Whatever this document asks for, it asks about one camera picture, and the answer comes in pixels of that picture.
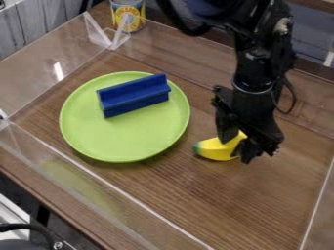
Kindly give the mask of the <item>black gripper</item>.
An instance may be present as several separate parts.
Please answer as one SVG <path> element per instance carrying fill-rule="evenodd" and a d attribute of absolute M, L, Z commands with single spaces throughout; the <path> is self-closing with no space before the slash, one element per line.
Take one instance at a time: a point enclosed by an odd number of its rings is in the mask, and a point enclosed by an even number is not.
<path fill-rule="evenodd" d="M 275 110 L 283 94 L 283 86 L 264 93 L 248 93 L 238 88 L 216 85 L 212 104 L 216 107 L 217 134 L 222 144 L 229 143 L 242 131 L 248 138 L 238 142 L 233 155 L 245 164 L 265 152 L 273 156 L 285 140 L 275 118 Z"/>

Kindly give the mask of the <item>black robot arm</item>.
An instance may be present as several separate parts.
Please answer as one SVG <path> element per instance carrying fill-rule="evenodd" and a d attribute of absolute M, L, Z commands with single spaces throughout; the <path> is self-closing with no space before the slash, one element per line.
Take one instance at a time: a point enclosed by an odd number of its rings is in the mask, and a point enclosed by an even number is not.
<path fill-rule="evenodd" d="M 204 35 L 221 25 L 236 39 L 237 71 L 232 88 L 213 88 L 217 137 L 194 145 L 204 158 L 244 163 L 264 154 L 275 155 L 285 135 L 275 113 L 283 91 L 293 90 L 287 73 L 295 67 L 293 15 L 285 0 L 185 0 L 201 25 L 186 25 L 172 0 L 157 0 L 178 29 L 190 36 Z"/>

